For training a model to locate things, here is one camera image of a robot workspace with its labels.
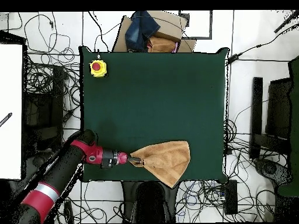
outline yellow button base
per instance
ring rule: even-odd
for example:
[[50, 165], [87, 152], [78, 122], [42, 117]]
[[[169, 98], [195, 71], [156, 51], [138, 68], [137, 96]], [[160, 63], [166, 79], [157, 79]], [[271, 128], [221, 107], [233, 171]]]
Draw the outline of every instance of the yellow button base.
[[[94, 63], [99, 63], [100, 64], [100, 69], [98, 71], [95, 71], [93, 68], [92, 68], [92, 65]], [[94, 77], [104, 77], [105, 74], [107, 73], [107, 69], [106, 69], [106, 63], [103, 61], [103, 60], [94, 60], [92, 61], [90, 64], [90, 67], [91, 67], [91, 74], [94, 76]]]

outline blue cloth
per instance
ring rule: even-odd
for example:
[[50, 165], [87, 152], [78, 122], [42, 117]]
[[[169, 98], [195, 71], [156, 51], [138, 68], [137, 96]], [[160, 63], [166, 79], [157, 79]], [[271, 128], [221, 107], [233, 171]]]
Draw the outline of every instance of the blue cloth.
[[160, 26], [147, 11], [136, 11], [131, 20], [132, 24], [125, 34], [127, 49], [146, 52], [148, 39]]

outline power strip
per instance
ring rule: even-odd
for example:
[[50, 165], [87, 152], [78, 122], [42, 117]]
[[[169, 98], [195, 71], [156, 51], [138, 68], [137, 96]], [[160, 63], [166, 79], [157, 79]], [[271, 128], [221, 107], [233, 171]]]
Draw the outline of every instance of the power strip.
[[234, 215], [238, 213], [238, 191], [236, 180], [229, 180], [225, 185], [225, 202], [224, 212], [226, 215]]

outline cloth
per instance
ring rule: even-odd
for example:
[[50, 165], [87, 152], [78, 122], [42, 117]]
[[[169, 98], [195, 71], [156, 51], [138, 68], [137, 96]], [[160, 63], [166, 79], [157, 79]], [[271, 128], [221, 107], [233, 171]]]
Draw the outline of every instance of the cloth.
[[143, 160], [144, 167], [169, 187], [173, 187], [185, 172], [190, 162], [190, 150], [186, 141], [171, 141], [149, 145], [131, 153]]
[[146, 52], [148, 39], [159, 30], [160, 26], [147, 11], [136, 11], [131, 20], [132, 24], [125, 34], [127, 49]]
[[148, 41], [149, 53], [171, 53], [175, 49], [175, 42], [165, 38], [152, 36]]

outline emergency stop button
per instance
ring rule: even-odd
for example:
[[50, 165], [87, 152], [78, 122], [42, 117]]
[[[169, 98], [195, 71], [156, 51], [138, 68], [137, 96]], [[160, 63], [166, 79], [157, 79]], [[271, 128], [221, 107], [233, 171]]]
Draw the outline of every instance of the emergency stop button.
[[92, 68], [95, 70], [95, 71], [99, 71], [100, 70], [100, 64], [98, 62], [94, 62], [92, 64]]
[[94, 60], [90, 64], [91, 74], [94, 77], [104, 77], [107, 73], [106, 63], [103, 60]]

